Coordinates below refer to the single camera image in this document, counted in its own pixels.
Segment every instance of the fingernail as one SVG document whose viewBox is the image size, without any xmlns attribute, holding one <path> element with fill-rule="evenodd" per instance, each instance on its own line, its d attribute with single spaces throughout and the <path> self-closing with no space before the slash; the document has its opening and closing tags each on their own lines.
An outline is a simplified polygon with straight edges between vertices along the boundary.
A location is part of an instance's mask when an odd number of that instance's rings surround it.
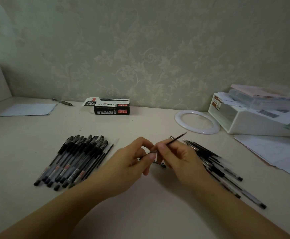
<svg viewBox="0 0 290 239">
<path fill-rule="evenodd" d="M 156 158 L 156 154 L 154 154 L 154 153 L 149 154 L 149 158 L 151 160 L 154 160 Z"/>
<path fill-rule="evenodd" d="M 162 143 L 158 143 L 158 144 L 157 144 L 157 148 L 163 149 L 163 148 L 164 148 L 164 144 L 162 144 Z"/>
</svg>

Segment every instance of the left hand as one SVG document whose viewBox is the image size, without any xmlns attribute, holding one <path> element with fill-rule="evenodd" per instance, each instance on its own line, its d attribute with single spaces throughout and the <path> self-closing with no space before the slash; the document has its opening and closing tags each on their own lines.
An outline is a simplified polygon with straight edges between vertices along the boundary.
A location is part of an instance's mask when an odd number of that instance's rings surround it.
<svg viewBox="0 0 290 239">
<path fill-rule="evenodd" d="M 118 149 L 110 160 L 92 173 L 84 183 L 97 185 L 103 199 L 123 193 L 141 177 L 142 173 L 148 174 L 149 167 L 156 158 L 154 153 L 146 155 L 142 146 L 150 150 L 154 145 L 147 139 L 139 137 L 125 148 Z"/>
</svg>

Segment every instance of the light blue paper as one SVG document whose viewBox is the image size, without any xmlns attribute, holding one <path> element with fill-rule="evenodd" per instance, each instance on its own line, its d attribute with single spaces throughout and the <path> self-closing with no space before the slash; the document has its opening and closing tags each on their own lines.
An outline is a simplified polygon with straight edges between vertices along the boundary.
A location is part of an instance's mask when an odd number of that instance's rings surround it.
<svg viewBox="0 0 290 239">
<path fill-rule="evenodd" d="M 0 117 L 49 115 L 57 104 L 14 104 Z"/>
</svg>

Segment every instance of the forearm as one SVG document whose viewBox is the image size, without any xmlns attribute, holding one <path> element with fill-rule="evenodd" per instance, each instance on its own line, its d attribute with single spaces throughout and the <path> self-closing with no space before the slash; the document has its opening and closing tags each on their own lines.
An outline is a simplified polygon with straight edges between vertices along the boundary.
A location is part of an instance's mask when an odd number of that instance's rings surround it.
<svg viewBox="0 0 290 239">
<path fill-rule="evenodd" d="M 237 238 L 290 239 L 289 234 L 223 189 L 215 180 L 204 183 L 195 193 Z"/>
<path fill-rule="evenodd" d="M 68 238 L 76 224 L 103 199 L 96 185 L 81 183 L 0 233 L 0 239 Z"/>
</svg>

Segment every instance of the floral wallpaper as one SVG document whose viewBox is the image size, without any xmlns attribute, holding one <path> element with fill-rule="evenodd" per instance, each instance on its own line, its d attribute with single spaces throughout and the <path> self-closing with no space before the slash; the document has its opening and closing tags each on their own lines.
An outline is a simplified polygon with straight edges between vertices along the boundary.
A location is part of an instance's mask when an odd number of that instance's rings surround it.
<svg viewBox="0 0 290 239">
<path fill-rule="evenodd" d="M 14 96 L 205 111 L 290 86 L 290 0 L 0 0 L 0 64 Z"/>
</svg>

